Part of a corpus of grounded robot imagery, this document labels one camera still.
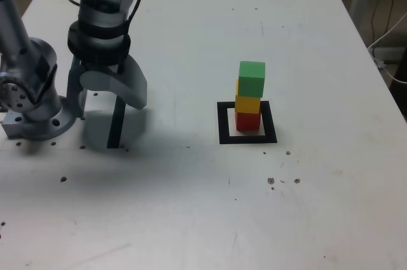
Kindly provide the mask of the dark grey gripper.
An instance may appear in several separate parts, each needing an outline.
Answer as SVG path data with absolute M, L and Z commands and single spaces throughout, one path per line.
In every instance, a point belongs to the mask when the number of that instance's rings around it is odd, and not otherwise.
M 73 57 L 66 99 L 75 118 L 84 117 L 86 90 L 109 91 L 141 110 L 147 104 L 147 86 L 141 68 L 130 55 L 114 62 L 87 62 Z

